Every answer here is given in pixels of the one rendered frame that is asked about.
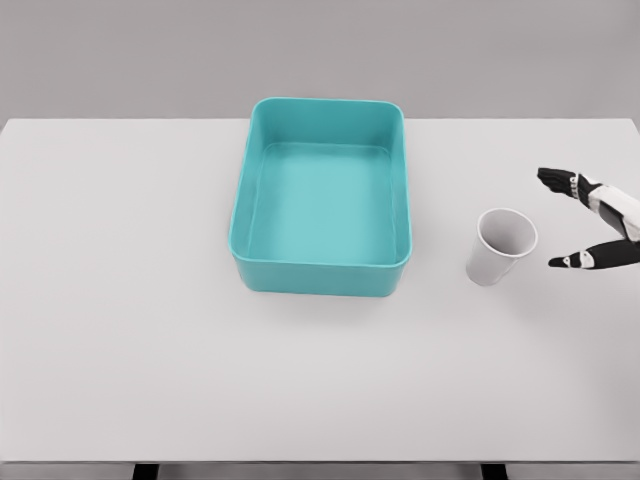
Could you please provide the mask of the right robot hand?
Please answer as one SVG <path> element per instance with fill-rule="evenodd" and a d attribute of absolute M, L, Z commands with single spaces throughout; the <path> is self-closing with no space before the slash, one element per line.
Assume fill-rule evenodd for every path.
<path fill-rule="evenodd" d="M 640 200 L 578 172 L 539 167 L 537 178 L 551 192 L 580 202 L 621 236 L 551 258 L 549 267 L 593 271 L 640 264 Z"/>

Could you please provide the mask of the teal plastic basket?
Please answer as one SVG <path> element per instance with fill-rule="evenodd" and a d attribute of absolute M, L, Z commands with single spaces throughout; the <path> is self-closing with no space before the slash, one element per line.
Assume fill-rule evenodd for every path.
<path fill-rule="evenodd" d="M 228 246 L 254 291 L 392 294 L 412 254 L 402 110 L 379 100 L 259 101 Z"/>

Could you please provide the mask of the white paper cup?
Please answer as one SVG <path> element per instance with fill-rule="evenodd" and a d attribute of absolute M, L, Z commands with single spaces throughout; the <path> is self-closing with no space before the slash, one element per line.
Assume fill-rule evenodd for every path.
<path fill-rule="evenodd" d="M 529 217 L 510 208 L 483 212 L 466 262 L 467 277 L 477 285 L 498 283 L 538 243 L 538 231 Z"/>

